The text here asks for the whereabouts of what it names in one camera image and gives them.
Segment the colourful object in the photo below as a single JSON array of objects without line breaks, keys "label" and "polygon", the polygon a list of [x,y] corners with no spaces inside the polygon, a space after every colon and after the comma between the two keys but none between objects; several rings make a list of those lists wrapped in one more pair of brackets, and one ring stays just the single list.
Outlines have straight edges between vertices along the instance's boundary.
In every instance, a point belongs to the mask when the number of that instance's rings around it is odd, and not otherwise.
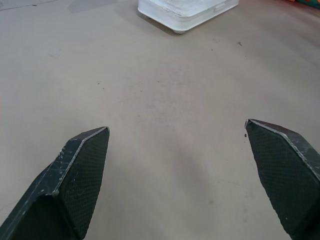
[{"label": "colourful object", "polygon": [[305,5],[308,5],[310,7],[320,9],[320,0],[296,0],[300,3],[303,3]]}]

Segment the white plastic box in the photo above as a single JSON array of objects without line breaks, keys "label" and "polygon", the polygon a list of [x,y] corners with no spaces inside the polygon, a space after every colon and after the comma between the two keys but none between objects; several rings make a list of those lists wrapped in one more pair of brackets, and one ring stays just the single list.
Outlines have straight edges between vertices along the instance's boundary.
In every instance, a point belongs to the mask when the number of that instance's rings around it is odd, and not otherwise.
[{"label": "white plastic box", "polygon": [[176,34],[238,6],[239,0],[138,0],[137,10]]}]

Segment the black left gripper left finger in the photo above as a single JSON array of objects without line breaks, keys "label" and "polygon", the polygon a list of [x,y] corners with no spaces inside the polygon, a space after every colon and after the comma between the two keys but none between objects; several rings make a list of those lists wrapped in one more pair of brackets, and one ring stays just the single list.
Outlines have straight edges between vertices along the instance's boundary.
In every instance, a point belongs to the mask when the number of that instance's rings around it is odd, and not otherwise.
[{"label": "black left gripper left finger", "polygon": [[0,240],[84,240],[101,190],[110,130],[69,139],[0,225]]}]

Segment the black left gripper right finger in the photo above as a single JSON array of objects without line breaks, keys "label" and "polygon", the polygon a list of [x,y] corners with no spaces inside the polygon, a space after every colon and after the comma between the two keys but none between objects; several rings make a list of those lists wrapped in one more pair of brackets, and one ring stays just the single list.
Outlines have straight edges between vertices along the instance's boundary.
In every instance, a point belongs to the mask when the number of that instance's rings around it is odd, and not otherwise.
[{"label": "black left gripper right finger", "polygon": [[320,154],[299,133],[245,122],[260,182],[291,240],[320,240]]}]

